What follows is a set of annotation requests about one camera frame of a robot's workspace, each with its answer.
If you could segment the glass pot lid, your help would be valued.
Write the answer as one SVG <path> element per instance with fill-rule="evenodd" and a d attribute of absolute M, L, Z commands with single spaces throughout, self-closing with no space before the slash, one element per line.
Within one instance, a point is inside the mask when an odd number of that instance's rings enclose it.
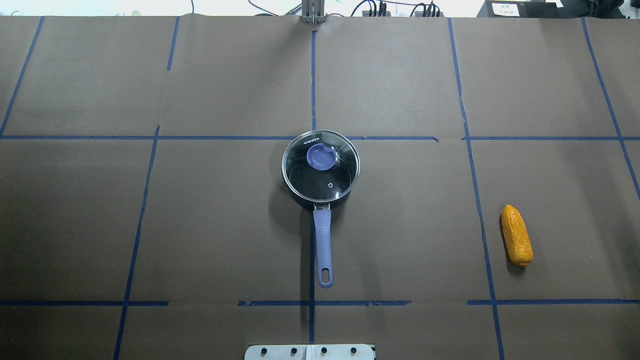
<path fill-rule="evenodd" d="M 359 179 L 361 157 L 347 137 L 317 129 L 291 141 L 280 170 L 288 191 L 306 207 L 338 204 L 348 198 Z"/>

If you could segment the yellow corn cob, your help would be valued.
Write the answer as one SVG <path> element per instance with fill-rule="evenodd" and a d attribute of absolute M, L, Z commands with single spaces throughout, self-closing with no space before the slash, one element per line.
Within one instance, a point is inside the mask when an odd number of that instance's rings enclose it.
<path fill-rule="evenodd" d="M 517 267 L 528 266 L 535 255 L 521 212 L 510 204 L 505 205 L 500 215 L 500 225 L 510 262 Z"/>

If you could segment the black power box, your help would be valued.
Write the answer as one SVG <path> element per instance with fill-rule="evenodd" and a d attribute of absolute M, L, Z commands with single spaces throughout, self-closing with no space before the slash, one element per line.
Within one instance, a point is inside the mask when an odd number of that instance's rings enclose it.
<path fill-rule="evenodd" d="M 485 0 L 476 18 L 559 19 L 555 2 L 525 0 Z"/>

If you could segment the aluminium frame post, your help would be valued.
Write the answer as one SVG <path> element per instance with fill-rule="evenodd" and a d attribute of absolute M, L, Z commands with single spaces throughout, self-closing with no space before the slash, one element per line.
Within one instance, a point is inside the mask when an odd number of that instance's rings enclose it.
<path fill-rule="evenodd" d="M 304 24 L 322 24 L 326 21 L 324 0 L 302 0 L 300 21 Z"/>

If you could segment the white pillar mount base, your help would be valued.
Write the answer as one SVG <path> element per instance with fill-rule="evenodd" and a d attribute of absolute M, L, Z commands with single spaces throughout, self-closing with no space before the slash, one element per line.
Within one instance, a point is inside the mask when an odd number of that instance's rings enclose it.
<path fill-rule="evenodd" d="M 375 346 L 347 344 L 262 344 L 247 347 L 245 360 L 375 360 Z"/>

